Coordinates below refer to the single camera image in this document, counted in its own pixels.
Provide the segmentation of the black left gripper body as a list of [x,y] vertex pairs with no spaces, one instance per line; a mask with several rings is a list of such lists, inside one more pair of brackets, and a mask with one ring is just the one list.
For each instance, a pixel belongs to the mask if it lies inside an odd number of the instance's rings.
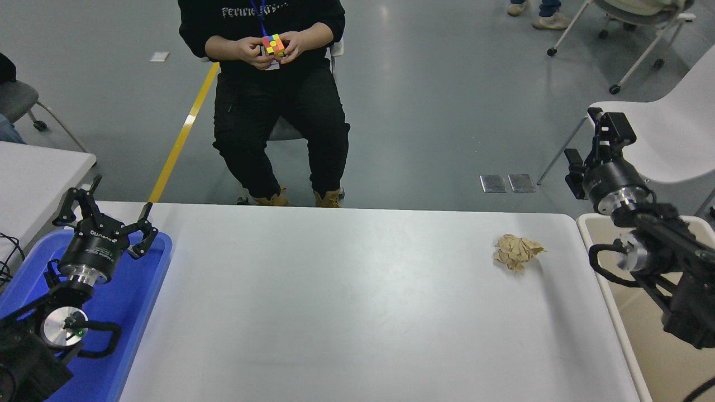
[[99,271],[115,271],[123,252],[128,248],[127,235],[117,236],[123,223],[108,216],[99,222],[91,217],[82,219],[59,263],[60,271],[88,266]]

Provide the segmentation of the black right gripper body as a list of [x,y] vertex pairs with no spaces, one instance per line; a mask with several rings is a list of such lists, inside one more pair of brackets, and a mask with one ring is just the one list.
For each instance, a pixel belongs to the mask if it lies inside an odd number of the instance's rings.
[[592,203],[599,203],[608,194],[619,190],[634,190],[641,199],[649,189],[638,171],[626,161],[610,161],[590,168],[583,177],[583,190]]

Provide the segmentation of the person's right hand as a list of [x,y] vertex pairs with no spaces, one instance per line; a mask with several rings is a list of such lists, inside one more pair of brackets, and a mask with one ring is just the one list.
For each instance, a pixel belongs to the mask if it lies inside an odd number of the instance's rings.
[[261,48],[263,47],[263,39],[260,37],[245,37],[235,42],[237,57],[255,69],[267,70],[275,61],[275,57],[271,55],[263,55]]

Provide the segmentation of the person's left hand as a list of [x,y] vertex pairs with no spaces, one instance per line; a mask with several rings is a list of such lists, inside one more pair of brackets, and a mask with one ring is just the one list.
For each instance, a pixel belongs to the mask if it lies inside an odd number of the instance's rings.
[[307,34],[304,31],[287,31],[279,34],[284,44],[283,56],[278,58],[281,65],[286,65],[300,56],[307,46]]

